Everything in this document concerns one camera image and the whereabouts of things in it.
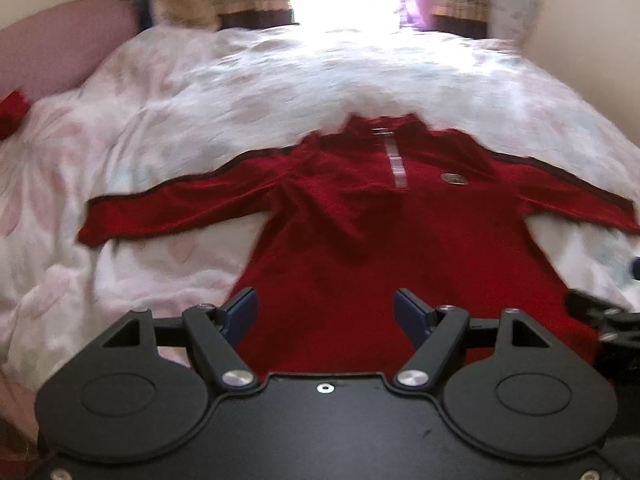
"red cloth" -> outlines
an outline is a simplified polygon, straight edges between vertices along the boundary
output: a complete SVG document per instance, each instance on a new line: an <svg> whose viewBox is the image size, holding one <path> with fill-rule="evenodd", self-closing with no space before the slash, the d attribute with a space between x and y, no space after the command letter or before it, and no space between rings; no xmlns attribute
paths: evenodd
<svg viewBox="0 0 640 480"><path fill-rule="evenodd" d="M34 461L0 459L0 478L2 480L24 480L35 465Z"/></svg>
<svg viewBox="0 0 640 480"><path fill-rule="evenodd" d="M0 140L13 135L29 113L31 105L17 90L0 101Z"/></svg>
<svg viewBox="0 0 640 480"><path fill-rule="evenodd" d="M395 132L406 189L395 186L377 126ZM468 185L448 184L443 173ZM400 287L475 317L522 308L590 360L594 335L564 313L566 287L524 217L552 211L640 233L630 202L407 116L351 118L340 135L311 133L213 173L98 198L79 239L98 246L264 210L270 219L236 285L258 293L258 320L239 352L260 374L398 370L413 353L392 317Z"/></svg>

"blanket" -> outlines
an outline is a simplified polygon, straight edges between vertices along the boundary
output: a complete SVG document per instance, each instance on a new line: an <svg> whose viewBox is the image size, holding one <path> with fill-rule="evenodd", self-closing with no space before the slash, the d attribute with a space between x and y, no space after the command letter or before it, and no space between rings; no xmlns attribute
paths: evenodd
<svg viewBox="0 0 640 480"><path fill-rule="evenodd" d="M503 43L439 33L155 27L82 88L37 102L0 144L2 371L36 389L132 307L164 317L220 304L266 220L255 214L92 251L76 243L91 197L211 171L311 130L333 132L351 113L409 112L640 203L640 150ZM569 286L640 308L628 272L640 253L636 238L552 216L529 227Z"/></svg>

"silver bolt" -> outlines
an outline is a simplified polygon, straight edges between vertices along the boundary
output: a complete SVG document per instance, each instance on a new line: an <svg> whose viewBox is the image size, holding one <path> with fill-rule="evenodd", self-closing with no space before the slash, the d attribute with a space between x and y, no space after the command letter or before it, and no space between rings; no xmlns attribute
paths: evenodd
<svg viewBox="0 0 640 480"><path fill-rule="evenodd" d="M316 390L318 390L321 394L330 394L334 392L335 386L329 383L321 383L318 384Z"/></svg>
<svg viewBox="0 0 640 480"><path fill-rule="evenodd" d="M602 334L599 339L603 343L608 343L609 341L615 341L617 338L618 334L615 332L609 332L608 334Z"/></svg>
<svg viewBox="0 0 640 480"><path fill-rule="evenodd" d="M580 477L580 480L600 480L600 473L594 470L587 471Z"/></svg>
<svg viewBox="0 0 640 480"><path fill-rule="evenodd" d="M49 478L51 480L73 480L71 473L66 469L54 469Z"/></svg>
<svg viewBox="0 0 640 480"><path fill-rule="evenodd" d="M422 386L429 382L429 376L422 370L404 370L396 379L404 386Z"/></svg>
<svg viewBox="0 0 640 480"><path fill-rule="evenodd" d="M229 370L222 375L223 383L241 388L254 382L254 375L249 370Z"/></svg>

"white duvet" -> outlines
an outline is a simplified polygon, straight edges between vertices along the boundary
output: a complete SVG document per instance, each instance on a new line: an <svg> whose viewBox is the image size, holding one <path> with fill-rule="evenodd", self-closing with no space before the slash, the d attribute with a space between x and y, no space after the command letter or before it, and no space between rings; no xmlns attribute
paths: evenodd
<svg viewBox="0 0 640 480"><path fill-rule="evenodd" d="M640 149L567 86L501 47L437 33L299 27L153 28L129 41L81 89L38 102L0 144L4 373L36 389L134 306L176 316L221 303L265 221L258 214L91 251L75 241L87 199L332 132L352 112L416 112L638 206ZM567 285L640 310L628 272L638 240L549 216L529 223Z"/></svg>

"pillow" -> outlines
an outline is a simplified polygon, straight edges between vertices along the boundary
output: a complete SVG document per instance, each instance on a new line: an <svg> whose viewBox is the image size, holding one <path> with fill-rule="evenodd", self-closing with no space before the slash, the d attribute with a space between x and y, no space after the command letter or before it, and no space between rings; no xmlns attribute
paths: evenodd
<svg viewBox="0 0 640 480"><path fill-rule="evenodd" d="M0 140L13 135L27 116L30 104L17 90L0 101Z"/></svg>
<svg viewBox="0 0 640 480"><path fill-rule="evenodd" d="M29 101L81 85L138 33L130 0L78 0L0 30L0 96L16 88Z"/></svg>

